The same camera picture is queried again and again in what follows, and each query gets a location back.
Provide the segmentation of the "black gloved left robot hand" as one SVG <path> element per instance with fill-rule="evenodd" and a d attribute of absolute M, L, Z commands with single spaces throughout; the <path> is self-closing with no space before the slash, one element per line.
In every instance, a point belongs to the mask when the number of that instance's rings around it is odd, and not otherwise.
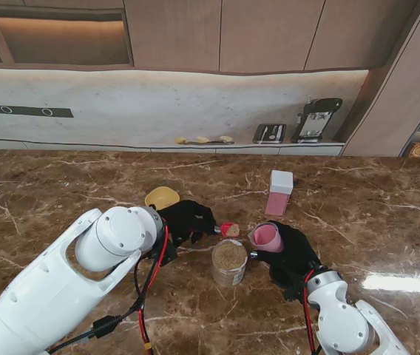
<path fill-rule="evenodd" d="M 157 213 L 166 221 L 175 248 L 187 240 L 194 244 L 204 236 L 217 234 L 212 210 L 193 200 L 182 200 Z"/>

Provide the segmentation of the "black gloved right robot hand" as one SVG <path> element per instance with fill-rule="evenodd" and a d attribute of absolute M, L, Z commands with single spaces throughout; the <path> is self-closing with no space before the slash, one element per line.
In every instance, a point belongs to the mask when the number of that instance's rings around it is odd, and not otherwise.
<path fill-rule="evenodd" d="M 281 288 L 295 285 L 322 265 L 307 237 L 289 225 L 269 220 L 254 230 L 252 238 L 257 249 L 250 258 L 268 264 L 270 278 Z"/>

